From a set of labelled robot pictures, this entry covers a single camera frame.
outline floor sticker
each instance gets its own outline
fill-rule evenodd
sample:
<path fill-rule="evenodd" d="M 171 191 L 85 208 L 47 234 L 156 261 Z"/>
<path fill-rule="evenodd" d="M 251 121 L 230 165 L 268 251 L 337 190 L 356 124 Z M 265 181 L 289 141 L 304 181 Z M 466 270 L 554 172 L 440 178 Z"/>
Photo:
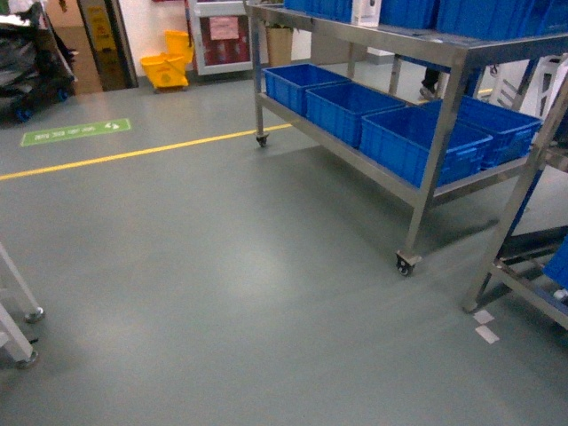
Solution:
<path fill-rule="evenodd" d="M 480 326 L 476 328 L 476 331 L 489 344 L 493 344 L 499 341 L 499 337 L 493 331 L 491 331 L 487 326 Z"/>
<path fill-rule="evenodd" d="M 473 318 L 482 326 L 494 320 L 493 315 L 485 310 L 474 313 Z"/>
<path fill-rule="evenodd" d="M 76 126 L 59 127 L 57 129 L 30 131 L 24 134 L 21 145 L 50 144 L 51 142 L 105 135 L 107 133 L 116 133 L 117 131 L 125 130 L 130 130 L 130 120 L 128 118 L 107 120 L 105 122 L 92 122 L 89 124 L 77 124 Z"/>

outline white tape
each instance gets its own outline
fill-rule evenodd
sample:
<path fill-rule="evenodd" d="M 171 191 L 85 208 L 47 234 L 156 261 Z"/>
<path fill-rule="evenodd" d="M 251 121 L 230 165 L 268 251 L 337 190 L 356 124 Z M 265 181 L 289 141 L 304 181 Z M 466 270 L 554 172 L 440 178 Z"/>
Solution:
<path fill-rule="evenodd" d="M 482 326 L 494 320 L 493 315 L 485 310 L 474 313 L 473 318 Z"/>
<path fill-rule="evenodd" d="M 491 331 L 487 326 L 480 326 L 476 328 L 476 331 L 489 344 L 499 341 L 499 337 L 493 331 Z"/>

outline green floor sign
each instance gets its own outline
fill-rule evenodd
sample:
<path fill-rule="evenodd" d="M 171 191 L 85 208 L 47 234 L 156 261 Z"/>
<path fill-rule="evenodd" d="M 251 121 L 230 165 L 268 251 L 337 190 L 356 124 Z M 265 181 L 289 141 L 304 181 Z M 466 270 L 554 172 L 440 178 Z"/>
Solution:
<path fill-rule="evenodd" d="M 85 138 L 87 136 L 104 135 L 125 130 L 130 130 L 130 120 L 128 118 L 119 118 L 105 122 L 92 122 L 76 126 L 59 127 L 57 129 L 31 131 L 24 134 L 21 145 L 49 144 L 51 142 L 60 142 L 61 140 Z"/>

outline shoe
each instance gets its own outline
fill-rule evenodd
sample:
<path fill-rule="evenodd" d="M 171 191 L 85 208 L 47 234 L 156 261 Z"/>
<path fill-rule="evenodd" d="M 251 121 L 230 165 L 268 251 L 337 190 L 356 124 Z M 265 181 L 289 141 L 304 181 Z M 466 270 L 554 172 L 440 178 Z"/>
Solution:
<path fill-rule="evenodd" d="M 426 99 L 426 100 L 434 100 L 436 99 L 436 92 L 434 91 L 434 89 L 429 89 L 426 86 L 422 86 L 420 88 L 420 94 L 421 96 Z"/>

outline yellow mop bucket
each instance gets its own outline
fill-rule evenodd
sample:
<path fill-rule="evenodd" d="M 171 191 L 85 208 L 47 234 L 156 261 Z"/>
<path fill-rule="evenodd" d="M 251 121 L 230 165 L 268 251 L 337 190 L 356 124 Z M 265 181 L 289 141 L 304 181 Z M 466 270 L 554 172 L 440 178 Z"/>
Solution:
<path fill-rule="evenodd" d="M 188 86 L 185 78 L 185 58 L 181 55 L 162 53 L 146 56 L 140 60 L 144 72 L 155 89 L 162 87 Z"/>
<path fill-rule="evenodd" d="M 185 31 L 175 31 L 168 29 L 164 31 L 166 35 L 166 45 L 168 53 L 171 55 L 182 55 L 186 63 L 193 60 L 193 43 Z"/>

